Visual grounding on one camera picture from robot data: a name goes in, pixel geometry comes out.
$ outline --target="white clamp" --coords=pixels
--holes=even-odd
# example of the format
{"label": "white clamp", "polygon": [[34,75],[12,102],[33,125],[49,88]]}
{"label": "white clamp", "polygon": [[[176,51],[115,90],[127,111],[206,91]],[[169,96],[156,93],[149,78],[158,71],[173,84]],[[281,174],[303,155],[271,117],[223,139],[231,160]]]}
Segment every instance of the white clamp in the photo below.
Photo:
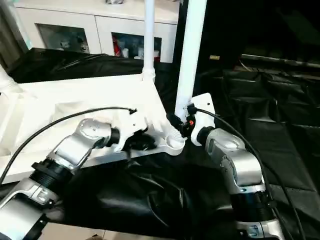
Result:
{"label": "white clamp", "polygon": [[[211,113],[215,113],[214,104],[210,93],[204,93],[199,96],[195,96],[191,99],[191,103],[198,109],[203,109]],[[197,141],[197,136],[199,131],[205,127],[215,127],[215,119],[203,112],[196,112],[195,117],[195,126],[191,133],[191,141],[196,146],[201,146],[201,143]]]}

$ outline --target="white vertical tube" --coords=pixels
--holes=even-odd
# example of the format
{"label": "white vertical tube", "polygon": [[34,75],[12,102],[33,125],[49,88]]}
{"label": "white vertical tube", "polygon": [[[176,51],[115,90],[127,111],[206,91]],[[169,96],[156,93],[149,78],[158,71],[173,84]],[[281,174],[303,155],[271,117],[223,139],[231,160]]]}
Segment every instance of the white vertical tube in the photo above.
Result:
{"label": "white vertical tube", "polygon": [[194,91],[206,7],[207,0],[189,0],[174,112],[183,122]]}
{"label": "white vertical tube", "polygon": [[154,50],[155,50],[155,0],[144,0],[144,58],[143,77],[155,77]]}
{"label": "white vertical tube", "polygon": [[0,93],[1,92],[22,92],[19,85],[10,77],[0,64]]}

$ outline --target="wire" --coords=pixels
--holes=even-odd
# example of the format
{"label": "wire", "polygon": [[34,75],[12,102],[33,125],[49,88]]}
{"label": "wire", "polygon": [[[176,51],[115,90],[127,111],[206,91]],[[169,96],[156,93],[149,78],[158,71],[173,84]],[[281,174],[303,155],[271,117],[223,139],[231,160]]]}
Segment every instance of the wire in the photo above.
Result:
{"label": "wire", "polygon": [[276,173],[276,171],[272,167],[269,166],[268,163],[264,162],[263,164],[275,176],[277,182],[280,184],[280,186],[281,186],[281,188],[282,188],[282,190],[284,192],[284,195],[285,195],[285,197],[287,198],[287,200],[289,202],[289,205],[292,206],[292,210],[293,210],[293,213],[294,213],[294,216],[295,216],[295,219],[296,219],[296,223],[298,225],[298,230],[299,230],[300,236],[301,236],[301,238],[303,240],[306,240],[306,234],[305,234],[304,229],[302,227],[298,212],[297,212],[296,208],[294,207],[294,203],[292,202],[292,199],[291,199],[291,197],[290,197],[290,195],[288,193],[288,190],[286,189],[286,186],[285,186],[284,182],[282,181],[280,176]]}
{"label": "wire", "polygon": [[242,67],[244,67],[246,70],[248,70],[249,72],[252,72],[252,70],[249,69],[248,67],[246,67],[246,65],[244,65],[244,64],[242,63],[242,61],[239,60],[239,63],[240,63],[240,64],[242,65]]}
{"label": "wire", "polygon": [[77,117],[79,115],[83,115],[83,114],[88,114],[88,113],[92,113],[92,112],[97,112],[97,111],[102,111],[102,110],[128,110],[130,111],[130,113],[134,113],[137,110],[135,109],[131,109],[131,108],[127,108],[127,107],[117,107],[117,106],[110,106],[110,107],[100,107],[100,108],[93,108],[93,109],[89,109],[89,110],[85,110],[85,111],[81,111],[81,112],[77,112],[65,117],[62,117],[58,120],[55,120],[51,123],[49,123],[48,125],[44,126],[43,128],[41,128],[40,130],[36,131],[34,134],[32,134],[30,137],[28,137],[20,146],[19,148],[15,151],[15,153],[12,155],[10,161],[8,162],[8,164],[6,165],[1,177],[0,177],[0,185],[2,185],[9,169],[11,168],[12,164],[14,163],[15,159],[17,158],[17,156],[19,155],[19,153],[24,149],[24,147],[30,143],[36,136],[38,136],[39,134],[43,133],[45,130],[51,128],[52,126],[61,123],[62,121]]}
{"label": "wire", "polygon": [[[224,119],[222,119],[220,116],[216,115],[216,114],[213,114],[212,112],[209,112],[209,111],[206,111],[206,110],[203,110],[203,109],[200,109],[200,108],[196,108],[194,109],[196,112],[201,112],[201,113],[204,113],[204,114],[208,114],[210,115],[211,117],[213,118],[216,118],[218,119],[219,121],[221,121],[223,124],[225,124],[229,129],[231,129],[233,132],[236,133],[236,135],[245,143],[245,145],[249,148],[249,150],[255,155],[256,159],[258,160],[260,166],[261,166],[261,172],[262,172],[262,176],[263,176],[263,179],[264,179],[264,184],[265,184],[265,188],[269,194],[269,198],[271,201],[274,200],[273,196],[272,196],[272,190],[271,190],[271,187],[270,187],[270,183],[268,181],[268,178],[267,178],[267,174],[266,174],[266,170],[264,168],[264,166],[266,168],[268,168],[269,170],[271,170],[272,168],[267,165],[266,163],[262,162],[260,156],[259,156],[259,153],[255,150],[255,148],[250,144],[250,142],[239,132],[237,131],[233,126],[231,126],[228,122],[226,122]],[[293,204],[293,201],[283,183],[283,181],[281,180],[280,176],[272,169],[271,171],[272,174],[274,174],[275,178],[277,179],[277,181],[279,182],[287,200],[288,200],[288,203],[290,205],[290,207],[292,208],[292,210],[294,211],[294,216],[295,216],[295,219],[296,219],[296,223],[298,225],[298,229],[299,229],[299,233],[300,233],[300,236],[303,240],[306,240],[306,236],[305,236],[305,232],[302,228],[302,224],[301,224],[301,221],[300,221],[300,218],[298,216],[298,213],[296,211],[296,208]],[[287,232],[288,236],[290,239],[293,240],[293,237],[290,233],[290,231],[288,230],[284,220],[282,219],[278,209],[276,207],[273,207],[273,210],[274,210],[274,213],[276,215],[276,217],[279,219],[282,227],[285,229],[285,231]]]}

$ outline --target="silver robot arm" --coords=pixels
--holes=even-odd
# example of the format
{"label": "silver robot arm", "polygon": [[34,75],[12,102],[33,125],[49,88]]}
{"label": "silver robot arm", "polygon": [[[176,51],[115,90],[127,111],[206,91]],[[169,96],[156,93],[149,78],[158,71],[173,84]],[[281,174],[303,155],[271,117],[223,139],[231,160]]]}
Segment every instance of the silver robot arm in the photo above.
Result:
{"label": "silver robot arm", "polygon": [[236,227],[244,239],[285,240],[279,220],[274,216],[266,192],[262,169],[257,158],[248,152],[237,136],[214,128],[214,119],[194,107],[214,113],[211,96],[196,96],[188,107],[195,127],[191,141],[203,146],[215,166],[223,174],[234,211]]}
{"label": "silver robot arm", "polygon": [[138,122],[134,122],[134,128],[124,127],[124,132],[112,128],[109,123],[84,119],[44,161],[35,162],[31,176],[21,180],[0,202],[0,240],[38,239],[48,222],[43,210],[59,199],[59,194],[92,150],[112,144],[118,144],[116,148],[122,149],[128,137],[147,128],[144,118],[137,112],[134,114],[137,114],[133,118]]}

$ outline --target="black cloth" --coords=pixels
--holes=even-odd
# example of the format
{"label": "black cloth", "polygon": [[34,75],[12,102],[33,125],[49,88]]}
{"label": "black cloth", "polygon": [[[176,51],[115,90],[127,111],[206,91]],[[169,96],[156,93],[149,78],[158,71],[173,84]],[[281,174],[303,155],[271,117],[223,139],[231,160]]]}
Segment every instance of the black cloth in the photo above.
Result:
{"label": "black cloth", "polygon": [[[142,61],[32,49],[11,69],[18,83],[137,74]],[[179,68],[155,65],[155,85],[173,112]],[[309,240],[320,240],[320,83],[256,72],[199,73],[194,95],[210,92],[216,112],[241,131],[280,174]],[[220,122],[216,125],[225,128]],[[278,209],[299,239],[293,211],[269,174]],[[3,197],[12,184],[2,186]],[[82,169],[53,222],[175,239],[238,238],[220,172],[189,141],[182,154],[158,153]]]}

